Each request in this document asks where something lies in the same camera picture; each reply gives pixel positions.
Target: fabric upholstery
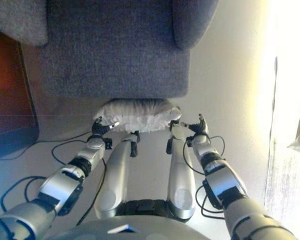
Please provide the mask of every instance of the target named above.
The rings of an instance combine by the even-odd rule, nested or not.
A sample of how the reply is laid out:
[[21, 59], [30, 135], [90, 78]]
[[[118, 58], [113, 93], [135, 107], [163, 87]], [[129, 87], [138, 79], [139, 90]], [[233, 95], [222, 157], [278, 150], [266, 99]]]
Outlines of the fabric upholstery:
[[44, 89], [65, 97], [173, 98], [187, 93], [190, 52], [176, 46], [169, 0], [51, 0]]
[[0, 0], [0, 31], [21, 43], [46, 44], [46, 0]]
[[172, 0], [173, 31], [176, 45], [193, 48], [202, 38], [219, 0]]

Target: robot forearm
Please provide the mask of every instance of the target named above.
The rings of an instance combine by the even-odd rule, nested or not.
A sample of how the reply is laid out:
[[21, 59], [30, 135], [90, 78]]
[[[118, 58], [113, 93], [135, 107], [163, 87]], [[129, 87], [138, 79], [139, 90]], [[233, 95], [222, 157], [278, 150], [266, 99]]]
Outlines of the robot forearm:
[[216, 209], [223, 209], [231, 239], [296, 239], [248, 197], [243, 181], [212, 147], [207, 135], [195, 136], [191, 144], [205, 173], [206, 194]]
[[19, 204], [0, 216], [0, 239], [41, 239], [57, 215], [68, 214], [86, 177], [103, 158], [105, 149], [111, 148], [111, 141], [102, 135], [116, 125], [101, 126], [96, 122], [85, 147], [45, 180], [35, 200]]

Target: black cable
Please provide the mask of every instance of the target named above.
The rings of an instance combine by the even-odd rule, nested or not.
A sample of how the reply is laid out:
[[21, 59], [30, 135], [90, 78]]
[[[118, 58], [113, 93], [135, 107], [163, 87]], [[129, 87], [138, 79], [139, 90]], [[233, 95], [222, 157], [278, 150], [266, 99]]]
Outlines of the black cable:
[[225, 218], [224, 218], [224, 217], [221, 217], [221, 216], [211, 216], [211, 215], [206, 215], [206, 214], [204, 214], [204, 207], [205, 207], [205, 203], [206, 203], [207, 198], [208, 198], [208, 196], [205, 195], [204, 200], [203, 200], [203, 203], [202, 203], [202, 207], [201, 207], [201, 214], [202, 214], [202, 216], [204, 216], [204, 217], [206, 217], [206, 218], [210, 218], [210, 219], [225, 220]]
[[4, 212], [7, 211], [7, 208], [5, 206], [5, 197], [7, 196], [8, 193], [10, 193], [17, 185], [19, 185], [23, 181], [28, 180], [28, 179], [39, 178], [39, 177], [41, 177], [41, 176], [27, 176], [27, 177], [20, 179], [19, 181], [14, 183], [11, 187], [9, 187], [9, 189], [7, 191], [5, 191], [4, 194], [0, 198], [0, 206], [2, 208], [2, 211], [4, 211]]
[[195, 201], [196, 201], [196, 204], [198, 204], [199, 207], [200, 207], [201, 209], [203, 208], [203, 210], [205, 210], [205, 211], [208, 212], [208, 213], [211, 213], [211, 214], [223, 214], [224, 211], [212, 211], [212, 210], [206, 209], [204, 206], [202, 206], [202, 205], [199, 203], [199, 201], [198, 201], [198, 192], [199, 192], [200, 189], [202, 189], [203, 187], [204, 187], [203, 185], [200, 186], [200, 187], [196, 190], [196, 192], [195, 192]]
[[103, 171], [103, 177], [102, 177], [102, 182], [101, 182], [101, 184], [100, 184], [100, 187], [99, 187], [98, 191], [96, 192], [96, 194], [95, 194], [95, 196], [94, 196], [94, 198], [93, 198], [93, 201], [92, 201], [90, 207], [87, 209], [87, 211], [85, 211], [85, 213], [83, 214], [83, 216], [82, 216], [82, 217], [80, 218], [80, 220], [77, 222], [76, 226], [79, 226], [79, 225], [83, 222], [83, 220], [86, 218], [86, 216], [90, 213], [90, 211], [91, 211], [91, 209], [93, 208], [93, 206], [94, 206], [94, 204], [95, 204], [95, 201], [96, 201], [96, 199], [97, 199], [97, 197], [98, 197], [98, 195], [99, 195], [99, 193], [100, 193], [100, 190], [101, 190], [101, 188], [102, 188], [102, 186], [103, 186], [103, 184], [104, 184], [104, 182], [105, 182], [105, 177], [106, 177], [106, 172], [107, 172], [107, 165], [106, 165], [106, 163], [105, 163], [104, 158], [102, 158], [102, 162], [103, 162], [103, 165], [104, 165], [104, 171]]
[[82, 141], [82, 140], [72, 140], [72, 141], [66, 141], [66, 142], [63, 142], [63, 143], [60, 143], [58, 144], [57, 146], [54, 146], [51, 150], [51, 155], [52, 157], [57, 161], [59, 162], [60, 164], [62, 165], [66, 165], [63, 161], [60, 161], [56, 155], [55, 155], [55, 149], [57, 149], [58, 147], [62, 146], [62, 145], [65, 145], [65, 144], [69, 144], [69, 143], [74, 143], [74, 142], [80, 142], [80, 143], [86, 143], [86, 141]]
[[223, 142], [223, 150], [222, 150], [222, 153], [221, 153], [221, 157], [222, 155], [225, 153], [225, 149], [226, 149], [226, 142], [225, 142], [225, 139], [222, 137], [222, 136], [213, 136], [213, 137], [210, 137], [210, 139], [215, 139], [215, 138], [220, 138]]
[[190, 164], [188, 163], [188, 161], [187, 161], [187, 159], [186, 159], [186, 155], [185, 155], [186, 144], [187, 144], [187, 142], [184, 143], [183, 149], [182, 149], [183, 160], [185, 161], [185, 163], [187, 164], [187, 166], [188, 166], [189, 168], [191, 168], [194, 172], [196, 172], [196, 173], [198, 173], [198, 174], [201, 174], [201, 175], [205, 176], [205, 174], [204, 174], [203, 172], [200, 172], [200, 171], [198, 171], [198, 170], [195, 170], [195, 169], [194, 169], [192, 166], [190, 166]]
[[29, 201], [29, 198], [28, 198], [28, 188], [29, 188], [29, 186], [30, 186], [30, 184], [31, 184], [32, 182], [34, 182], [35, 180], [39, 180], [39, 179], [46, 179], [46, 177], [45, 177], [45, 176], [34, 177], [33, 179], [31, 179], [31, 180], [25, 185], [25, 188], [24, 188], [24, 191], [23, 191], [23, 195], [24, 195], [24, 199], [25, 199], [25, 201], [26, 201], [27, 203], [30, 202], [30, 201]]
[[85, 133], [82, 133], [78, 136], [74, 136], [74, 137], [71, 137], [71, 138], [68, 138], [68, 139], [63, 139], [63, 140], [47, 140], [47, 141], [37, 141], [35, 142], [34, 144], [28, 146], [27, 148], [25, 148], [19, 155], [15, 156], [15, 157], [12, 157], [12, 158], [0, 158], [0, 161], [10, 161], [10, 160], [15, 160], [19, 157], [21, 157], [29, 148], [33, 147], [34, 145], [36, 144], [41, 144], [41, 143], [59, 143], [59, 142], [65, 142], [65, 141], [69, 141], [69, 140], [72, 140], [72, 139], [76, 139], [76, 138], [79, 138], [79, 137], [82, 137], [88, 133], [90, 133], [91, 131], [87, 131]]

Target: wooden furniture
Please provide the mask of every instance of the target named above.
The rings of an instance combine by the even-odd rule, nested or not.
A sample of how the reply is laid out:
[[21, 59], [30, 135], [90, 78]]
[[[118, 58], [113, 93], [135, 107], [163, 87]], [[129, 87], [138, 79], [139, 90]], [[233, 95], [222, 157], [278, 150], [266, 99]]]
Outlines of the wooden furniture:
[[0, 32], [0, 157], [32, 145], [38, 135], [20, 44]]

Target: armchair armrest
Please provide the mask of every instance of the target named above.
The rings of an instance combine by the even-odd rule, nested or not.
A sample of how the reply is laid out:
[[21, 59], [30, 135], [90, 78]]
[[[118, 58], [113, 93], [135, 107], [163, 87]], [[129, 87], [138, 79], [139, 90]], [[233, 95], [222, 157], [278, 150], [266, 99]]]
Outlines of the armchair armrest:
[[46, 44], [46, 4], [46, 0], [0, 0], [0, 31], [24, 44]]
[[193, 48], [207, 30], [219, 0], [172, 0], [173, 32], [176, 45]]

